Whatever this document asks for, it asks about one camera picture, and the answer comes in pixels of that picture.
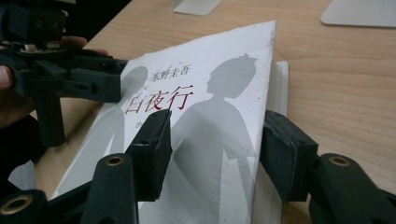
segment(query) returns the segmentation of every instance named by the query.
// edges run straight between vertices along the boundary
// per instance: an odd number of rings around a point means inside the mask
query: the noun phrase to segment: table surface
[[[396,193],[396,30],[327,26],[330,1],[223,0],[209,15],[177,14],[172,1],[134,0],[87,46],[120,59],[204,35],[277,21],[276,51],[290,63],[288,117],[319,144],[318,154],[357,161],[381,188]],[[66,143],[36,164],[51,195],[100,104],[63,99]],[[307,203],[283,207],[283,223],[309,223]]]

